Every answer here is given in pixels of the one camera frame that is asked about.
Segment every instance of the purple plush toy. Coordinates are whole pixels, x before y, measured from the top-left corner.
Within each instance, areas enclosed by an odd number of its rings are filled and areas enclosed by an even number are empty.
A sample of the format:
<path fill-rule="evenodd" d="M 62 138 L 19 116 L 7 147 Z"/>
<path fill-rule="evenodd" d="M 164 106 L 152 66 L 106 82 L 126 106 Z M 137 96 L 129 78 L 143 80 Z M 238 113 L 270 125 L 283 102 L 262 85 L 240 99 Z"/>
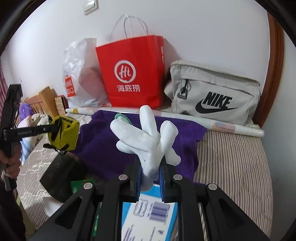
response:
<path fill-rule="evenodd" d="M 29 115 L 34 115 L 35 112 L 33 111 L 32 107 L 27 103 L 20 104 L 20 121 L 25 119 Z"/>

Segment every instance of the nike swoosh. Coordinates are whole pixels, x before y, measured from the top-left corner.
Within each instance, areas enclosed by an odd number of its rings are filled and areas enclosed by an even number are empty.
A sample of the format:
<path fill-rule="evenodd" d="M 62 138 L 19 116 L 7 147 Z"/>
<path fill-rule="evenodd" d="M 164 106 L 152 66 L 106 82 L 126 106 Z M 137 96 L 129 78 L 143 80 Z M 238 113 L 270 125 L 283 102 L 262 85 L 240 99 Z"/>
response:
<path fill-rule="evenodd" d="M 215 113 L 215 112 L 220 112 L 220 111 L 225 111 L 225 110 L 237 109 L 237 108 L 227 108 L 227 107 L 226 108 L 219 108 L 219 109 L 206 109 L 206 108 L 202 107 L 202 101 L 203 101 L 203 99 L 200 102 L 198 102 L 198 104 L 195 107 L 195 110 L 201 114 L 208 114 L 208 113 Z"/>

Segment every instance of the black strap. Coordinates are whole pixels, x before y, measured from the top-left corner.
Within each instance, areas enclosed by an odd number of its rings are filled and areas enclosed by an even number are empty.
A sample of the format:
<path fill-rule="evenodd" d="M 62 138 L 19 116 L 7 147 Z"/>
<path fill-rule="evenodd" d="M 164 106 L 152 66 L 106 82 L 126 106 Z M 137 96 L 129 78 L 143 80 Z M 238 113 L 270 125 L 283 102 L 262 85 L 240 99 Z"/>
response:
<path fill-rule="evenodd" d="M 48 123 L 50 124 L 52 122 L 52 118 L 50 115 L 48 115 Z"/>
<path fill-rule="evenodd" d="M 54 125 L 58 126 L 58 131 L 52 133 L 51 140 L 54 141 L 57 138 L 57 134 L 60 132 L 60 136 L 62 134 L 62 120 L 58 119 L 55 121 Z"/>
<path fill-rule="evenodd" d="M 57 149 L 56 147 L 54 147 L 53 145 L 49 144 L 49 143 L 45 143 L 43 145 L 44 148 L 48 148 L 48 149 L 54 149 L 56 152 L 58 152 L 61 156 L 65 155 L 68 151 L 65 151 L 69 145 L 66 144 L 61 150 Z"/>

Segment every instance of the light switch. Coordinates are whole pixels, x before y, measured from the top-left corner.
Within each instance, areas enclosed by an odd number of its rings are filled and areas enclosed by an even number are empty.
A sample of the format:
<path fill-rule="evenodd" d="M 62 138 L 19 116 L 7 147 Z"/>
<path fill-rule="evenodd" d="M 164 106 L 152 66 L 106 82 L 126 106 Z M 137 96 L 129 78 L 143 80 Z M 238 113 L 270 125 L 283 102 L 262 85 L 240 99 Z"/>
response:
<path fill-rule="evenodd" d="M 84 15 L 88 15 L 90 14 L 91 12 L 95 11 L 98 9 L 98 2 L 97 0 L 90 0 L 88 1 L 87 3 L 85 3 L 83 5 L 83 12 L 84 12 Z"/>

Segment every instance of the wooden bed frame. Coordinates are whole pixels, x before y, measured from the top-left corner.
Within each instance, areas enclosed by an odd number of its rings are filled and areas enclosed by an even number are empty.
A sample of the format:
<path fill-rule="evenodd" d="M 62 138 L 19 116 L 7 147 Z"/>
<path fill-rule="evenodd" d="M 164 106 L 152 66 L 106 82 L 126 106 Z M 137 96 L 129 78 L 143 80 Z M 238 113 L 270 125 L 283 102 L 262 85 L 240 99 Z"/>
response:
<path fill-rule="evenodd" d="M 276 97 L 281 81 L 284 64 L 284 30 L 280 24 L 267 13 L 269 23 L 270 55 L 266 80 L 260 101 L 253 116 L 253 122 L 263 126 Z"/>
<path fill-rule="evenodd" d="M 55 118 L 59 115 L 54 101 L 55 97 L 57 97 L 55 90 L 47 86 L 38 95 L 26 98 L 24 102 L 29 104 L 35 113 L 46 114 Z"/>

